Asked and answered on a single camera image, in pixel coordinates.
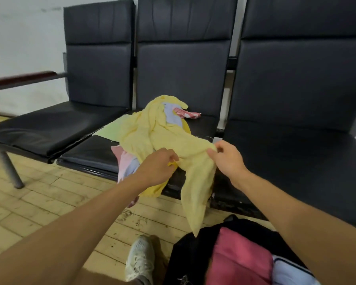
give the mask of black chair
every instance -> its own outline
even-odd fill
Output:
[[[293,197],[356,226],[356,0],[247,0],[224,139]],[[213,207],[263,218],[219,175]]]
[[[212,140],[219,122],[237,0],[138,0],[137,110],[160,95],[173,95],[200,112],[188,120],[195,136]],[[58,164],[117,180],[110,146],[92,136],[63,154]],[[185,173],[169,182],[179,197]]]
[[[66,77],[69,101],[0,123],[0,154],[15,186],[23,187],[5,151],[49,164],[132,106],[133,0],[64,9],[67,73],[0,79],[0,90]]]

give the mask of yellow cloth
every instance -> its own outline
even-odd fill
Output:
[[[183,128],[166,123],[164,105],[169,102],[187,109],[187,105],[173,96],[162,95],[140,112],[134,113],[121,127],[120,145],[135,155],[142,163],[153,150],[173,149],[180,160],[177,165],[186,171],[186,181],[181,190],[181,201],[190,228],[198,235],[203,223],[207,200],[211,196],[211,186],[215,175],[215,163],[208,157],[206,150],[215,149],[207,140],[190,134],[185,120]],[[159,196],[166,183],[150,187],[142,193],[144,196]]]

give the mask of yellow floor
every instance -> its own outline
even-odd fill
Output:
[[[115,182],[9,154],[25,188],[15,189],[0,164],[0,253],[89,201]],[[203,226],[221,223],[229,213],[208,209]],[[257,220],[272,228],[267,221]],[[171,255],[173,244],[189,232],[181,202],[169,197],[141,197],[125,209],[107,231],[85,267],[123,279],[130,245],[139,235],[156,235],[162,252]]]

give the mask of shoe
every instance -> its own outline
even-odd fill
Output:
[[[132,244],[129,251],[125,265],[125,280],[129,282],[142,275],[149,281],[150,285],[153,285],[154,259],[154,249],[151,240],[147,236],[141,235]]]

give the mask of light blue cloth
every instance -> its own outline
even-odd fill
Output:
[[[128,167],[125,169],[124,178],[136,172],[138,167],[140,167],[140,162],[138,161],[137,157],[134,157],[129,163]]]
[[[308,269],[276,255],[273,255],[272,284],[320,285]]]
[[[164,113],[166,115],[166,123],[176,124],[182,127],[181,118],[173,113],[174,108],[182,109],[182,107],[179,106],[178,104],[172,104],[167,102],[163,102],[162,104],[165,106]]]

